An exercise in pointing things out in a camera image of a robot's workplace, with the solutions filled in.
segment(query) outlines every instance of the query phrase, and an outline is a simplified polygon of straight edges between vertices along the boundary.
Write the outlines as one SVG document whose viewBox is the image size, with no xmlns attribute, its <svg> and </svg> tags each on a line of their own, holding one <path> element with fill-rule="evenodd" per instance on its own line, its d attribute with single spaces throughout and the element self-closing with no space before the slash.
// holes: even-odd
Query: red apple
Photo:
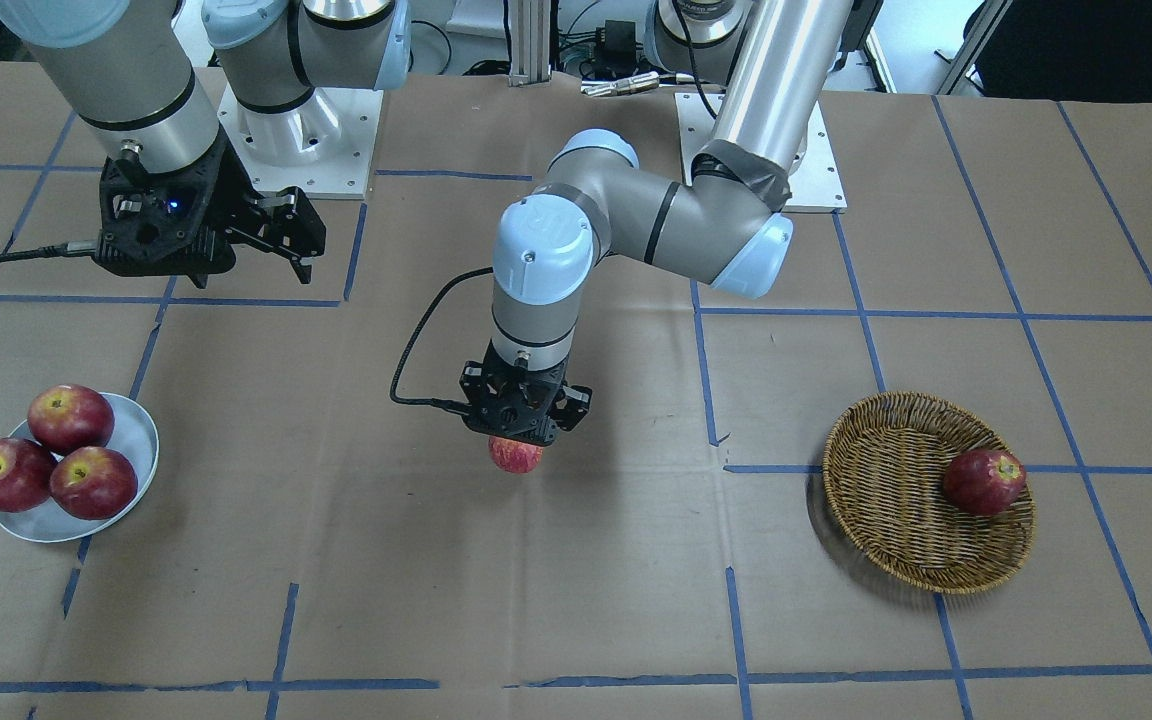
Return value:
<svg viewBox="0 0 1152 720">
<path fill-rule="evenodd" d="M 507 473 L 530 473 L 540 464 L 543 447 L 518 442 L 516 439 L 497 435 L 488 437 L 488 450 L 497 468 Z"/>
<path fill-rule="evenodd" d="M 104 446 L 114 434 L 114 409 L 90 387 L 59 384 L 29 404 L 29 432 L 56 455 L 84 446 Z"/>
<path fill-rule="evenodd" d="M 51 497 L 75 518 L 113 518 L 136 498 L 136 470 L 122 452 L 79 447 L 51 471 Z"/>
<path fill-rule="evenodd" d="M 1025 488 L 1025 467 L 1007 450 L 967 450 L 950 461 L 941 488 L 957 509 L 998 515 Z"/>
<path fill-rule="evenodd" d="M 47 500 L 47 480 L 56 465 L 32 439 L 0 439 L 0 511 L 22 511 Z"/>
</svg>

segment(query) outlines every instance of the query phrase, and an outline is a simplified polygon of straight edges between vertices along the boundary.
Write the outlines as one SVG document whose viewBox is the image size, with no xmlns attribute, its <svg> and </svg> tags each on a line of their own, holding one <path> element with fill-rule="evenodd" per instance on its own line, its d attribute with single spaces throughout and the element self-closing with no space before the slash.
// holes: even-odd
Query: light blue joint cap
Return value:
<svg viewBox="0 0 1152 720">
<path fill-rule="evenodd" d="M 265 32 L 287 12 L 288 0 L 204 0 L 202 26 L 215 50 L 232 50 Z"/>
<path fill-rule="evenodd" d="M 0 0 L 0 20 L 38 47 L 78 47 L 109 31 L 132 0 Z"/>
<path fill-rule="evenodd" d="M 740 249 L 723 272 L 718 273 L 712 287 L 742 297 L 763 297 L 772 290 L 781 274 L 785 255 L 790 250 L 794 223 L 785 215 L 772 215 L 755 236 Z"/>
<path fill-rule="evenodd" d="M 626 138 L 617 136 L 615 132 L 609 131 L 609 129 L 602 128 L 590 128 L 582 129 L 582 131 L 576 132 L 567 145 L 554 156 L 553 160 L 550 160 L 550 165 L 558 162 L 559 158 L 568 154 L 573 150 L 584 150 L 585 147 L 602 147 L 602 150 L 611 150 L 616 152 L 617 156 L 628 160 L 632 168 L 637 169 L 639 167 L 639 154 L 634 151 L 634 146 L 626 142 Z"/>
<path fill-rule="evenodd" d="M 389 40 L 380 68 L 376 70 L 376 90 L 397 90 L 407 82 L 407 50 L 411 45 L 411 10 L 407 0 L 394 3 L 394 20 L 389 25 Z"/>
<path fill-rule="evenodd" d="M 566 300 L 593 266 L 594 232 L 575 202 L 530 195 L 500 217 L 492 270 L 513 300 L 528 305 Z"/>
</svg>

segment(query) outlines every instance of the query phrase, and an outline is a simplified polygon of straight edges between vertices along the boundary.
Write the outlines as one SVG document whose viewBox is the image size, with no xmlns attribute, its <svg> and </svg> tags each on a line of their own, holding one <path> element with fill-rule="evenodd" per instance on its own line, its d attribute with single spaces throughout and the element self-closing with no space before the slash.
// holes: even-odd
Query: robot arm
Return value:
<svg viewBox="0 0 1152 720">
<path fill-rule="evenodd" d="M 637 168 L 614 132 L 567 143 L 500 222 L 495 332 L 483 363 L 467 363 L 461 376 L 468 427 L 545 446 L 588 414 L 590 388 L 564 382 L 567 356 L 581 288 L 608 251 L 746 297 L 771 288 L 793 233 L 780 209 L 795 156 L 850 9 L 850 0 L 755 6 L 690 185 Z"/>
<path fill-rule="evenodd" d="M 93 259 L 119 275 L 204 287 L 233 245 L 282 256 L 302 283 L 326 229 L 305 192 L 252 187 L 172 32 L 173 0 L 0 0 L 20 37 L 109 160 Z M 244 111 L 244 145 L 282 164 L 329 154 L 339 118 L 317 86 L 395 88 L 407 0 L 207 0 L 205 26 Z"/>
</svg>

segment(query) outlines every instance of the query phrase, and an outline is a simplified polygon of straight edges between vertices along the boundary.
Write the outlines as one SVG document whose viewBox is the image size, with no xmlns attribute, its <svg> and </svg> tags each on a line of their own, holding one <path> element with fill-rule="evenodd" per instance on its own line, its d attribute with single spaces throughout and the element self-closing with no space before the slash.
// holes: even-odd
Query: white mounting plate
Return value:
<svg viewBox="0 0 1152 720">
<path fill-rule="evenodd" d="M 675 97 L 679 106 L 679 136 L 682 143 L 682 177 L 691 183 L 691 159 L 708 141 L 714 127 L 713 118 L 695 92 L 680 92 Z M 708 104 L 714 109 L 722 108 L 721 94 L 708 94 Z M 842 179 L 838 176 L 838 165 L 833 160 L 829 134 L 824 127 L 820 105 L 812 108 L 808 120 L 808 150 L 799 168 L 790 176 L 794 196 L 785 204 L 786 213 L 833 213 L 847 210 L 847 195 L 842 191 Z"/>
<path fill-rule="evenodd" d="M 371 179 L 371 156 L 376 150 L 376 128 L 380 126 L 379 90 L 350 88 L 320 88 L 340 113 L 344 143 L 338 156 L 309 165 L 268 165 L 256 160 L 247 151 L 243 132 L 238 129 L 238 100 L 233 90 L 225 88 L 217 115 L 229 135 L 238 159 L 243 161 L 256 190 L 274 195 L 288 185 L 297 185 L 310 197 L 329 200 L 365 200 Z"/>
</svg>

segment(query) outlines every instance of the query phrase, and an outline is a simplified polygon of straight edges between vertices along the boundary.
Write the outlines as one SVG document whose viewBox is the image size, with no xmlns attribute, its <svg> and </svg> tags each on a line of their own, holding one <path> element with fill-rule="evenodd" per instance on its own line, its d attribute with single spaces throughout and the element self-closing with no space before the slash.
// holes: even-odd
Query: wicker basket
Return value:
<svg viewBox="0 0 1152 720">
<path fill-rule="evenodd" d="M 1033 547 L 1034 500 L 1025 487 L 992 518 L 945 500 L 945 469 L 977 447 L 1010 452 L 977 416 L 940 397 L 864 397 L 838 418 L 824 446 L 829 510 L 865 558 L 916 588 L 960 594 L 996 588 Z"/>
</svg>

